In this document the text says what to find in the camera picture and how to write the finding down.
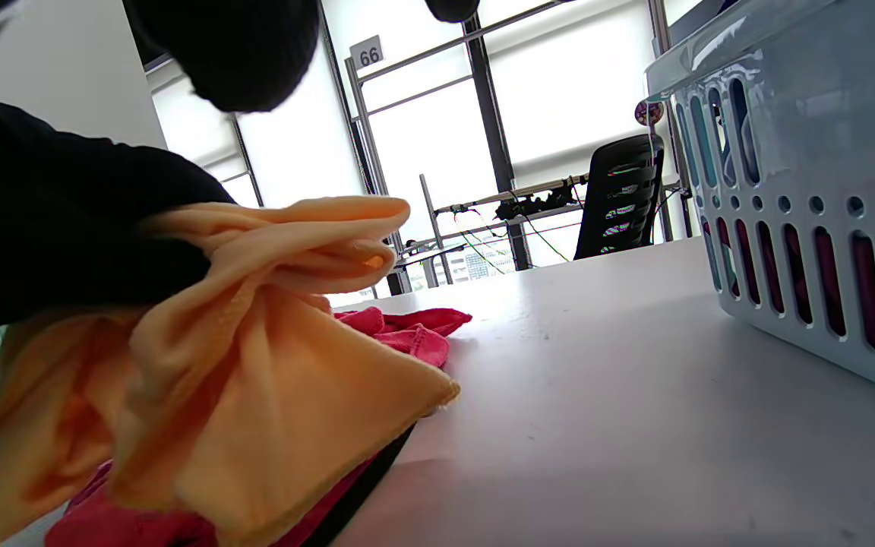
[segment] pink cloth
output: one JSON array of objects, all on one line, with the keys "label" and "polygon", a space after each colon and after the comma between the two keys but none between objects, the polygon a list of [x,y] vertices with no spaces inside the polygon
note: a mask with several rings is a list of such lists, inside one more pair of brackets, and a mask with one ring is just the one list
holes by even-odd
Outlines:
[{"label": "pink cloth", "polygon": [[[443,368],[450,343],[445,339],[471,315],[455,309],[428,309],[410,315],[383,315],[378,308],[337,314],[346,325],[365,335]],[[323,523],[330,509],[353,487],[373,460],[367,460],[338,482],[272,547],[299,547]],[[66,514],[46,534],[46,547],[216,547],[215,529],[194,513],[150,513],[112,504],[103,485],[112,463],[103,464],[80,494],[71,500]]]}]

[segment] white plastic basket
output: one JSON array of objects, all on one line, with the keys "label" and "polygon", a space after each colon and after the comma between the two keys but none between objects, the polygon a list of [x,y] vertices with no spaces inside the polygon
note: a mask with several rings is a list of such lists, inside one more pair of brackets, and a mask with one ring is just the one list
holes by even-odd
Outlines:
[{"label": "white plastic basket", "polygon": [[875,0],[742,0],[646,75],[722,308],[875,381]]}]

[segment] number sign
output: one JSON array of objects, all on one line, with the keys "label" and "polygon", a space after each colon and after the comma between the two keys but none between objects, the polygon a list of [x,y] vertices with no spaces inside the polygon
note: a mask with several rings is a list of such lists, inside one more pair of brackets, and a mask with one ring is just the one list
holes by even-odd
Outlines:
[{"label": "number sign", "polygon": [[383,60],[383,49],[380,46],[380,35],[350,46],[350,56],[357,68],[367,68],[375,62]]}]

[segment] table surface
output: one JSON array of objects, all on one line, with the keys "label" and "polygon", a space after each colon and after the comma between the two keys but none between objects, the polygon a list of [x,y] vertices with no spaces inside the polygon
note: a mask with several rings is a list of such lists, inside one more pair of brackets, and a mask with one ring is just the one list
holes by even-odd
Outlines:
[{"label": "table surface", "polygon": [[703,245],[364,304],[475,320],[334,547],[875,547],[875,384],[726,315]]}]

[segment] black garment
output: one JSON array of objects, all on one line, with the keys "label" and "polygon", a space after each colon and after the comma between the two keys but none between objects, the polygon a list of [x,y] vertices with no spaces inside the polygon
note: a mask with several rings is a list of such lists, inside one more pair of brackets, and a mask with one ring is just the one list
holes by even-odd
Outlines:
[{"label": "black garment", "polygon": [[0,325],[56,305],[153,304],[197,283],[201,250],[138,221],[232,198],[174,153],[55,131],[0,103]]},{"label": "black garment", "polygon": [[[417,2],[420,0],[402,0]],[[479,0],[426,0],[440,21],[468,20]],[[125,0],[195,93],[223,112],[270,111],[291,96],[319,40],[317,0]]]}]

